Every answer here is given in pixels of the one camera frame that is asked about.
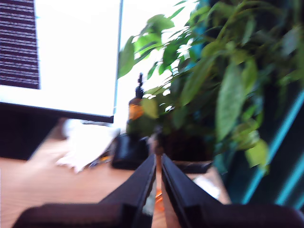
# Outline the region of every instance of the green plant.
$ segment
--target green plant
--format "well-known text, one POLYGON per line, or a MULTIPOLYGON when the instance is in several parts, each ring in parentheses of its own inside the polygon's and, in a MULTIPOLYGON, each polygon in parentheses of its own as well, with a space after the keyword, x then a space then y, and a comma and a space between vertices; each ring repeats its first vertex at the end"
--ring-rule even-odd
POLYGON ((304 82, 302 1, 290 1, 291 10, 260 0, 231 2, 197 8, 184 29, 168 42, 162 42, 162 32, 174 27, 171 19, 183 7, 169 18, 150 18, 136 42, 133 36, 129 38, 120 53, 120 76, 153 50, 163 49, 163 57, 151 67, 148 79, 156 69, 159 74, 170 70, 171 77, 146 91, 153 97, 142 100, 145 114, 131 120, 128 131, 150 136, 157 125, 165 135, 182 131, 202 137, 214 156, 230 149, 244 150, 250 166, 260 164, 265 169, 268 148, 258 133, 263 120, 263 89, 275 82, 283 105, 287 85, 304 82), (275 26, 258 24, 262 11, 272 14, 275 26), (198 28, 207 30, 201 34, 198 28), (211 31, 217 35, 208 36, 211 31), (180 47, 189 43, 187 57, 180 47), (193 48, 201 45, 201 55, 196 56, 193 48), (164 96, 167 89, 170 93, 164 96))

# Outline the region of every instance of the monitor screen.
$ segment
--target monitor screen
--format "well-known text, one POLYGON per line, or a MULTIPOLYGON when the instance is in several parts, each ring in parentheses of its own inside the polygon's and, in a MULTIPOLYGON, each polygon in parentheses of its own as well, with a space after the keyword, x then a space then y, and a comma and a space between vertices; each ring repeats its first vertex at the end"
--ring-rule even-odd
POLYGON ((121 0, 0 0, 0 103, 112 117, 121 0))

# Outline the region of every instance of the wooden desk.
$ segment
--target wooden desk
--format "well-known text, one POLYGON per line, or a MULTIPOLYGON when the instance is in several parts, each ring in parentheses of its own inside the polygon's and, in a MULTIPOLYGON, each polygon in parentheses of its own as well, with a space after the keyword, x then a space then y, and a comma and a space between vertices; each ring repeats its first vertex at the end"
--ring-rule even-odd
MULTIPOLYGON (((67 152, 67 142, 58 138, 58 129, 55 128, 30 160, 0 158, 1 228, 10 228, 21 212, 32 206, 51 202, 99 202, 133 173, 112 169, 107 163, 75 174, 66 166, 55 165, 55 162, 67 152)), ((230 203, 216 169, 211 168, 205 176, 221 188, 219 200, 222 203, 230 203)), ((157 188, 160 189, 159 167, 156 179, 157 188)), ((152 227, 167 227, 164 211, 155 209, 152 227)))

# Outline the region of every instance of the white paper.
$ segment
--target white paper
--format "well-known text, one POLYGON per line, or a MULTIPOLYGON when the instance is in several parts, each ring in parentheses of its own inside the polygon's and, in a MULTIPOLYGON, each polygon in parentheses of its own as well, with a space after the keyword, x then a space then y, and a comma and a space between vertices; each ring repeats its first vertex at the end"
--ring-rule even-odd
POLYGON ((78 173, 103 154, 118 135, 118 128, 88 124, 77 125, 69 133, 69 152, 56 164, 67 165, 78 173))
POLYGON ((193 180, 198 186, 205 190, 209 195, 218 199, 220 194, 220 189, 216 187, 211 181, 203 176, 198 176, 193 180))

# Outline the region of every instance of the amber glass bottle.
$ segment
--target amber glass bottle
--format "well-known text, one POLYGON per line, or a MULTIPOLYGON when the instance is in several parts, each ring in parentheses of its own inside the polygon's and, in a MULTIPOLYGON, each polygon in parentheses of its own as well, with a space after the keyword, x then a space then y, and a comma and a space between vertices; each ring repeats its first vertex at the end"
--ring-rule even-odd
POLYGON ((138 118, 140 118, 143 115, 143 108, 141 106, 141 100, 143 98, 143 74, 139 74, 139 79, 138 79, 138 87, 135 90, 135 98, 133 98, 129 102, 129 119, 127 123, 127 133, 129 134, 135 134, 137 133, 137 127, 136 127, 136 122, 138 118))

